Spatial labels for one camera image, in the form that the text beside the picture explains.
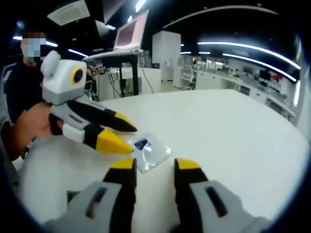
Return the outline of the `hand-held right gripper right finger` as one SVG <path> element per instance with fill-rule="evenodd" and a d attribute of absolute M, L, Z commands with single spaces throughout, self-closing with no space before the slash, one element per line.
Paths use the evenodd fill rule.
<path fill-rule="evenodd" d="M 265 233 L 267 219 L 242 207 L 240 198 L 218 181 L 207 178 L 193 160 L 174 160 L 175 233 Z"/>

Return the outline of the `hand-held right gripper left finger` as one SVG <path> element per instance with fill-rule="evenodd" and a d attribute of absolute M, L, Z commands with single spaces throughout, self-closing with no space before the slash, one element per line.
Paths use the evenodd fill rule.
<path fill-rule="evenodd" d="M 49 233 L 129 233 L 136 203 L 137 161 L 125 158 L 101 181 L 69 191 L 67 211 L 45 223 Z"/>

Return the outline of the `person's left hand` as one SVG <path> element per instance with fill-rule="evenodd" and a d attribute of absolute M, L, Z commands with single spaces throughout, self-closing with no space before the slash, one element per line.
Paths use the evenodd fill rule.
<path fill-rule="evenodd" d="M 49 109 L 39 111 L 32 117 L 34 134 L 39 138 L 50 138 L 63 134 L 63 120 L 52 115 Z"/>

